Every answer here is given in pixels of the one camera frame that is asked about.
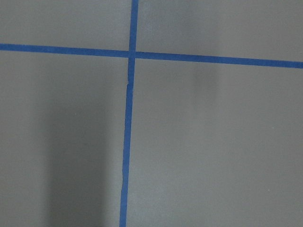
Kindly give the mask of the long blue tape strip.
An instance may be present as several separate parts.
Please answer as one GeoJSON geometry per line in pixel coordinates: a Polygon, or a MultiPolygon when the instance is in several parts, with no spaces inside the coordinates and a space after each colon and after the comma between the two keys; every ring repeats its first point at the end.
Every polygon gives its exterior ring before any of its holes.
{"type": "Polygon", "coordinates": [[[280,61],[280,60],[156,53],[156,52],[131,53],[129,51],[121,51],[121,50],[58,47],[58,46],[43,46],[43,45],[23,45],[23,44],[1,44],[0,49],[2,51],[16,51],[16,52],[39,52],[39,53],[55,53],[55,54],[85,55],[85,56],[121,57],[121,58],[134,57],[137,59],[149,59],[149,60],[220,63],[220,64],[235,64],[235,65],[263,66],[263,67],[280,67],[280,68],[292,68],[292,69],[303,68],[303,63],[301,61],[280,61]]]}

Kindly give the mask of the crossing blue tape strip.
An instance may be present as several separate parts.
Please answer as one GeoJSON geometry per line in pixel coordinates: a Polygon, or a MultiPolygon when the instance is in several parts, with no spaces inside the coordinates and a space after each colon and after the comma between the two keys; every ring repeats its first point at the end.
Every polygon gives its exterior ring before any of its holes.
{"type": "Polygon", "coordinates": [[[131,150],[131,129],[132,129],[138,7],[139,7],[139,1],[133,0],[131,5],[127,86],[126,86],[126,100],[125,100],[125,130],[124,130],[123,163],[122,163],[122,188],[121,188],[121,196],[120,196],[120,214],[119,214],[119,225],[121,227],[126,226],[126,219],[127,219],[127,200],[128,200],[129,163],[130,163],[130,150],[131,150]]]}

